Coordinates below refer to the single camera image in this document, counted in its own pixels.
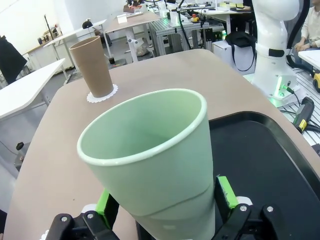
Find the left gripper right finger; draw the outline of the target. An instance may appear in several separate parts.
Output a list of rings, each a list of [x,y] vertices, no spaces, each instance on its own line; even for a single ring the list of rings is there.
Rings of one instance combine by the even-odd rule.
[[[264,210],[240,203],[226,176],[216,177],[214,199],[222,219],[222,226],[214,234],[216,240],[240,240],[247,236],[256,240],[278,238]]]

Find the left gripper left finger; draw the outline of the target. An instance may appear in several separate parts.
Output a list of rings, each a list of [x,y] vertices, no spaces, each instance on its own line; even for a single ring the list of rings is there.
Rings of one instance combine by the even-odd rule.
[[[57,214],[45,232],[47,240],[118,240],[113,231],[119,203],[104,190],[96,204],[86,205],[77,217]]]

